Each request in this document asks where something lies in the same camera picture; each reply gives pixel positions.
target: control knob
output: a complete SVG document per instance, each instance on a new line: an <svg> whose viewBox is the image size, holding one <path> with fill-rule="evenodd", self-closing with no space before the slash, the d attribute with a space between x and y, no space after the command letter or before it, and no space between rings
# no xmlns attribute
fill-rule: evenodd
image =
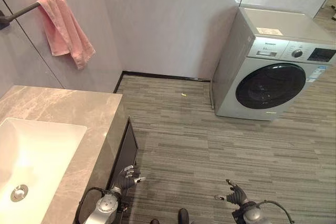
<svg viewBox="0 0 336 224"><path fill-rule="evenodd" d="M294 58L299 58L299 57L301 57L302 56L302 51L300 50L300 49L297 49L297 50L294 50L293 52L292 52L292 56L294 57Z"/></svg>

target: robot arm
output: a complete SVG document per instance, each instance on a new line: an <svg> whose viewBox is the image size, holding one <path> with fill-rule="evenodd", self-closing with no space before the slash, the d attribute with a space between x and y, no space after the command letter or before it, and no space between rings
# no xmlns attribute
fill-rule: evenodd
<svg viewBox="0 0 336 224"><path fill-rule="evenodd" d="M259 208L261 204L265 203L272 203L280 207L286 213L289 223L294 223L286 209L279 203L272 200L264 200L260 203L250 201L247 198L246 193L236 183L229 179L226 181L229 185L231 185L230 189L233 191L233 193L227 196L216 195L215 199L224 200L239 206L238 210L232 212L232 216L234 217L237 224L271 224L271 222L264 216L262 210Z"/></svg>
<svg viewBox="0 0 336 224"><path fill-rule="evenodd" d="M110 224L117 215L117 208L122 190L128 189L137 183L144 181L145 177L139 177L140 170L133 165L124 168L110 190L103 190L105 194L97 201L95 210L90 214L84 224Z"/></svg>

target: sink basin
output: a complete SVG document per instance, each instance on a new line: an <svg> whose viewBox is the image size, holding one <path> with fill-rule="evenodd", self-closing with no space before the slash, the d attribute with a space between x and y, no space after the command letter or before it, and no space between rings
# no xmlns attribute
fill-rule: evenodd
<svg viewBox="0 0 336 224"><path fill-rule="evenodd" d="M4 120L0 125L0 223L42 222L86 130L64 123Z"/></svg>

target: front-loading washing machine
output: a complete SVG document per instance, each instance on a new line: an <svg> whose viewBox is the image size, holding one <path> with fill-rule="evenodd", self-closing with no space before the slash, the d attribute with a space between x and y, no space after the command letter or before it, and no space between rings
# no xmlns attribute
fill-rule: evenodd
<svg viewBox="0 0 336 224"><path fill-rule="evenodd" d="M334 38L305 14L240 7L212 78L216 115L275 119L335 53Z"/></svg>

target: baseboard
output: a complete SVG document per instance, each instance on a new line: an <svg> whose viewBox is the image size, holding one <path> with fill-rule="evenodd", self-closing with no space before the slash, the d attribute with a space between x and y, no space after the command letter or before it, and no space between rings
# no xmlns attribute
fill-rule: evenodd
<svg viewBox="0 0 336 224"><path fill-rule="evenodd" d="M142 77L159 78L159 79L173 79L173 80L185 80L185 81L210 82L210 80L208 80L208 79L191 78L191 77L183 77L183 76L168 76L168 75L165 75L165 74L156 74L156 73L122 71L113 93L116 93L118 91L121 80L122 80L123 76L125 76L125 75L126 76L142 76Z"/></svg>
<svg viewBox="0 0 336 224"><path fill-rule="evenodd" d="M115 85L113 93L116 94L121 83L122 77L124 76L124 71L121 72L117 85Z"/></svg>

